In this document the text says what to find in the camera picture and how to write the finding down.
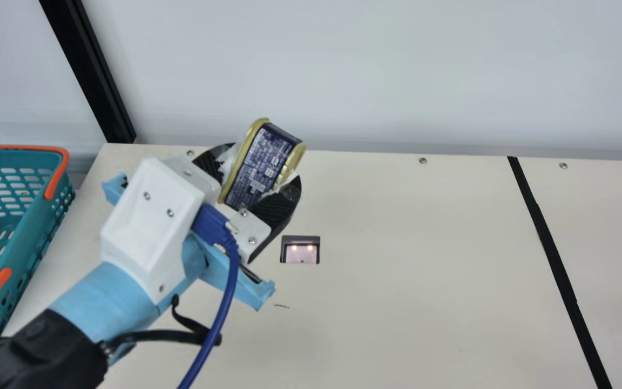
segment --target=blue cable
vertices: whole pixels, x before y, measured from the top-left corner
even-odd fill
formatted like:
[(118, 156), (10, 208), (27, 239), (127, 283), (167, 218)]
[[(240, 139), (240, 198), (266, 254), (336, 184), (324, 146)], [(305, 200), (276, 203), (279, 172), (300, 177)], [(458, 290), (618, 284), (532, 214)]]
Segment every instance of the blue cable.
[[(205, 237), (205, 241), (210, 241), (211, 239), (209, 235), (212, 234), (214, 231), (215, 233), (217, 233), (219, 229), (218, 227), (220, 226), (215, 227), (213, 224), (211, 224), (212, 219), (208, 220), (207, 222), (205, 222), (204, 219), (206, 219), (206, 217), (220, 219), (220, 215), (219, 212), (214, 210), (214, 207), (212, 209), (209, 209), (209, 207), (204, 206), (204, 208), (205, 209), (202, 209), (202, 212), (200, 212), (197, 216), (197, 219), (193, 223), (192, 229), (197, 233), (201, 232), (205, 234), (206, 236), (208, 236)], [(212, 351), (213, 346), (215, 345), (215, 340), (220, 334), (222, 326), (225, 324), (227, 314), (229, 313), (229, 306), (232, 305), (232, 299), (234, 299), (236, 279), (237, 276), (239, 276), (239, 247), (236, 245), (236, 241), (234, 241), (231, 234), (229, 234), (229, 231), (227, 231), (227, 234), (229, 235), (229, 239), (227, 239), (226, 243), (223, 242), (226, 244), (225, 250), (229, 255), (229, 273), (227, 274), (227, 286), (225, 286), (225, 292), (222, 294), (222, 301), (220, 302), (218, 314), (217, 316), (215, 316), (215, 321), (213, 321), (213, 326), (208, 332), (207, 337), (205, 337), (205, 341), (200, 347), (198, 355), (195, 356), (195, 360), (193, 360), (191, 367), (188, 368), (188, 371), (182, 379), (181, 384), (179, 384), (178, 389), (188, 389), (192, 386), (193, 381), (198, 376), (200, 369), (205, 364), (205, 360), (208, 359), (210, 351)]]

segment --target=black cable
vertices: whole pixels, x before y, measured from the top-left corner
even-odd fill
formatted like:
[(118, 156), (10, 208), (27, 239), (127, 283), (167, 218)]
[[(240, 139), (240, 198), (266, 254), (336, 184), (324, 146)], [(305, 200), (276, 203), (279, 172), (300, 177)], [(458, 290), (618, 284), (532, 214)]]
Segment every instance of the black cable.
[[(202, 345), (205, 337), (200, 334), (193, 334), (193, 332), (177, 331), (177, 330), (148, 330), (139, 332), (126, 332), (118, 337), (106, 342), (104, 347), (109, 350), (116, 350), (123, 343), (136, 343), (136, 342), (176, 342), (187, 343), (190, 345)], [(215, 345), (220, 345), (222, 338), (215, 342)]]
[[(172, 316), (181, 325), (188, 328), (192, 332), (177, 331), (177, 330), (148, 330), (137, 332), (126, 332), (126, 334), (118, 335), (113, 339), (101, 344), (101, 347), (105, 350), (106, 354), (114, 354), (114, 352), (124, 343), (136, 343), (136, 342), (176, 342), (187, 343), (190, 345), (203, 345), (205, 338), (210, 331), (208, 327), (200, 324), (199, 322), (181, 316), (176, 311), (176, 307), (179, 306), (179, 296), (174, 295), (172, 297)], [(222, 335), (218, 334), (215, 338), (215, 346), (222, 344)]]
[(525, 199), (529, 216), (531, 216), (536, 232), (539, 235), (539, 240), (546, 253), (546, 258), (549, 261), (551, 273), (553, 273), (553, 278), (556, 280), (560, 297), (563, 299), (563, 305), (565, 305), (568, 316), (570, 316), (570, 322), (572, 323), (573, 329), (575, 329), (575, 335), (577, 335), (580, 347), (582, 347), (582, 352), (585, 354), (587, 364), (590, 366), (594, 381), (597, 383), (598, 389), (611, 389), (611, 382), (609, 382), (609, 377), (601, 362), (597, 347), (594, 346), (590, 330), (587, 329), (587, 324), (577, 304), (577, 298), (572, 289), (570, 277), (568, 277), (568, 273), (565, 271), (565, 266), (563, 266), (563, 261), (560, 258), (560, 253), (558, 253), (556, 243), (553, 242), (551, 230), (548, 224), (546, 224), (541, 208), (534, 199), (534, 194), (531, 192), (523, 167), (516, 157), (508, 157), (508, 162), (513, 170), (515, 180), (518, 182), (520, 193), (523, 195), (523, 199)]

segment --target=black frame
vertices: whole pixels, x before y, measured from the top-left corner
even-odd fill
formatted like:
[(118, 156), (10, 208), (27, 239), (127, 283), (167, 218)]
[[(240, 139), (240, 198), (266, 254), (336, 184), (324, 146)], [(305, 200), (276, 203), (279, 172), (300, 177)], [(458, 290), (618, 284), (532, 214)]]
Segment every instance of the black frame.
[(82, 0), (39, 0), (97, 124), (109, 143), (133, 143), (133, 128)]

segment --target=white bracket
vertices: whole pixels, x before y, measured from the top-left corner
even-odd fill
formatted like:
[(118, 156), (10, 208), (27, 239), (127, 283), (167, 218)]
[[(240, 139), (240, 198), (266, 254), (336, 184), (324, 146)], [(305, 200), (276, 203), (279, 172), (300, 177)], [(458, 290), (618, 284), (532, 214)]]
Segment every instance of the white bracket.
[(209, 188), (195, 186), (195, 175), (183, 173), (188, 166), (199, 176), (203, 171), (167, 163), (141, 160), (101, 231), (101, 260), (126, 271), (156, 305), (186, 278), (182, 244), (200, 205), (213, 197)]

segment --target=robotic arm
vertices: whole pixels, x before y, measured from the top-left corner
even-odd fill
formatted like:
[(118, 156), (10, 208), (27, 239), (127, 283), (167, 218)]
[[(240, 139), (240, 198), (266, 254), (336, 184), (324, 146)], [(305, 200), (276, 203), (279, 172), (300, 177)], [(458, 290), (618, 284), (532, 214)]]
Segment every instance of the robotic arm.
[[(231, 147), (193, 161), (144, 158), (130, 184), (119, 175), (103, 185), (116, 207), (101, 231), (102, 263), (12, 338), (0, 338), (0, 389), (94, 388), (136, 342), (156, 340), (201, 345), (180, 385), (190, 387), (222, 342), (232, 298), (259, 310), (275, 292), (247, 264), (286, 227), (301, 197), (296, 177), (238, 212), (215, 206), (218, 157)], [(175, 311), (199, 279), (224, 291), (212, 330)], [(188, 332), (148, 330), (170, 307)]]

